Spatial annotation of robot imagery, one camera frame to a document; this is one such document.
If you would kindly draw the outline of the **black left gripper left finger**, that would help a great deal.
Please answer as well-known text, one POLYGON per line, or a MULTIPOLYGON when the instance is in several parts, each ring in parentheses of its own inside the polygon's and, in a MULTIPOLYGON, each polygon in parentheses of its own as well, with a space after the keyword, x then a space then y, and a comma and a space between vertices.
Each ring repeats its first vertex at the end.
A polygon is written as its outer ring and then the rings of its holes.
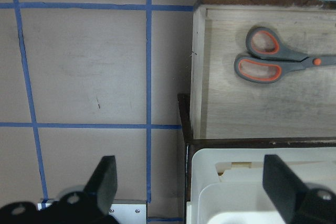
POLYGON ((117 166, 114 155, 101 158, 83 191, 102 214, 109 214, 117 192, 117 166))

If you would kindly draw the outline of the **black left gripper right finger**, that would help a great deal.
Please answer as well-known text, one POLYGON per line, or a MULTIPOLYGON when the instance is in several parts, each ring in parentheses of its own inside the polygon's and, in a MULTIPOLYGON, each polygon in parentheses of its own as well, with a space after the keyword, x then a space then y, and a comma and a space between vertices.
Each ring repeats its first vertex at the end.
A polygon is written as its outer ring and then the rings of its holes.
POLYGON ((276 154, 264 157, 262 186, 285 223, 293 223, 308 186, 276 154))

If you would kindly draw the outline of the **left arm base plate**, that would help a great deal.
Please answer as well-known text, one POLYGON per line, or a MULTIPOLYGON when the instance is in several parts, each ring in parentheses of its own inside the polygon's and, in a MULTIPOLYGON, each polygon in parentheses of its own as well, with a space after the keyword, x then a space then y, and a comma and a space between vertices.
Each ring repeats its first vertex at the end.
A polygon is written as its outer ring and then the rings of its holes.
POLYGON ((43 223, 147 223, 147 205, 141 200, 115 200, 108 212, 86 203, 43 200, 37 204, 43 223))

